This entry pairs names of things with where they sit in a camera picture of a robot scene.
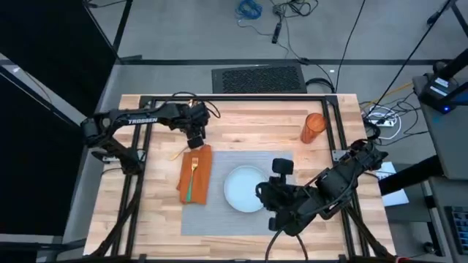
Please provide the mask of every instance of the orange plastic cup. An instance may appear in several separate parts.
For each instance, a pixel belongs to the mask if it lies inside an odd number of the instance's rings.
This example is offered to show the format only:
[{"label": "orange plastic cup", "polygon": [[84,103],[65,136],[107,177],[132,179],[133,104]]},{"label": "orange plastic cup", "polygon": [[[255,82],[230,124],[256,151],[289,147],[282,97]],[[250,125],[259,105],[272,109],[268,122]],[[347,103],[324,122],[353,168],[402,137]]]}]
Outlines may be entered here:
[{"label": "orange plastic cup", "polygon": [[322,114],[312,113],[307,115],[306,122],[301,132],[301,141],[311,143],[321,132],[327,128],[327,122]]}]

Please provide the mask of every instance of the fork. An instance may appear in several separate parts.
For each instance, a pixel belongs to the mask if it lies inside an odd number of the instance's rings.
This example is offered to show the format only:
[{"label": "fork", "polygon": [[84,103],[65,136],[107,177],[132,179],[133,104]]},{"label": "fork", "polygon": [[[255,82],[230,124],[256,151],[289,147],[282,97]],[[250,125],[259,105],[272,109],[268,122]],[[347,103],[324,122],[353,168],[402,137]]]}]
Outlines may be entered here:
[{"label": "fork", "polygon": [[190,202],[192,201],[192,184],[193,184],[193,174],[195,170],[198,167],[198,157],[193,157],[192,158],[192,174],[190,175],[190,184],[189,184],[189,190],[187,191],[187,196],[186,196],[186,201]]}]

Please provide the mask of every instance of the electrical outlet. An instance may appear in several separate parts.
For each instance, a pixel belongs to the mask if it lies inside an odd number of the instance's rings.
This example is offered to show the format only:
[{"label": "electrical outlet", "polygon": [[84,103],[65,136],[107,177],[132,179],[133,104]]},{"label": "electrical outlet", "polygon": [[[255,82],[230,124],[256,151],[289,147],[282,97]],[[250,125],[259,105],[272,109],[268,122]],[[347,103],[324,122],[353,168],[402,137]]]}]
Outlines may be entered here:
[{"label": "electrical outlet", "polygon": [[395,126],[394,121],[386,120],[383,123],[377,123],[379,120],[370,120],[373,124],[377,125],[378,127],[393,127]]}]

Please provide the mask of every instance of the gray floor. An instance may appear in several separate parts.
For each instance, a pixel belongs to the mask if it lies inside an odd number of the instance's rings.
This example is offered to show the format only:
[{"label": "gray floor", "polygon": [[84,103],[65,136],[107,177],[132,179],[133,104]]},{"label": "gray floor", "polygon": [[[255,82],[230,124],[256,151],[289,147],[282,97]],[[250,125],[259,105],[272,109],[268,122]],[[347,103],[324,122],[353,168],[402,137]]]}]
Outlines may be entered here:
[{"label": "gray floor", "polygon": [[[106,4],[113,0],[94,0]],[[268,0],[258,1],[264,6],[262,17],[242,21],[259,31],[273,31],[277,18],[271,13]],[[426,30],[427,18],[439,8],[443,0],[370,0],[366,2],[361,19],[352,36],[346,58],[405,59]],[[118,51],[120,56],[143,55],[146,59],[210,59],[210,58],[284,58],[286,52],[272,45],[270,37],[260,36],[253,28],[236,25],[234,9],[238,1],[221,0],[134,0],[127,27]],[[348,34],[361,5],[361,0],[321,1],[307,18],[288,20],[290,44],[294,51],[308,58],[341,58]],[[468,1],[461,0],[459,9],[468,18]],[[92,9],[91,12],[110,42],[113,42],[124,4]],[[279,41],[287,45],[283,25]],[[453,58],[468,46],[468,38],[452,12],[446,12],[414,55],[414,58]],[[289,52],[288,58],[294,58]],[[211,70],[234,66],[115,66],[101,101],[101,110],[118,105],[122,94],[171,94],[191,91],[209,94]],[[322,65],[336,79],[337,66]],[[324,77],[316,66],[303,66],[304,77]],[[399,66],[343,66],[339,93],[357,94],[359,100],[378,98],[387,88]],[[430,66],[407,66],[394,88],[411,81],[411,77],[431,70]],[[468,72],[461,75],[468,77]],[[328,92],[322,86],[311,85],[309,93]],[[389,96],[386,101],[404,97],[410,89]],[[415,107],[414,96],[409,102]],[[412,132],[427,129],[420,113]],[[415,120],[410,113],[402,118],[403,130]],[[384,135],[395,129],[382,131]],[[389,161],[412,164],[434,154],[427,134],[414,136],[384,147]],[[88,156],[69,217],[64,242],[86,237],[99,187],[102,165]],[[421,254],[417,244],[427,241],[424,227],[414,224],[391,224],[396,250],[402,256]],[[62,254],[61,258],[81,255],[82,251]],[[426,260],[440,260],[432,255]]]}]

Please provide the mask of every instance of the white plate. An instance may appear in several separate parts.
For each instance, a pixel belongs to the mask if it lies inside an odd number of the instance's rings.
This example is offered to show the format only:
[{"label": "white plate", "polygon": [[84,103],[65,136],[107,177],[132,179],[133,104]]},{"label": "white plate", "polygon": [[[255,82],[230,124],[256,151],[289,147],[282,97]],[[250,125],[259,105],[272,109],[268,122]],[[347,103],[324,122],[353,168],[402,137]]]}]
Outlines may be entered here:
[{"label": "white plate", "polygon": [[235,168],[224,181],[224,196],[227,202],[244,213],[262,209],[263,204],[255,196],[255,186],[268,179],[262,170],[252,166]]}]

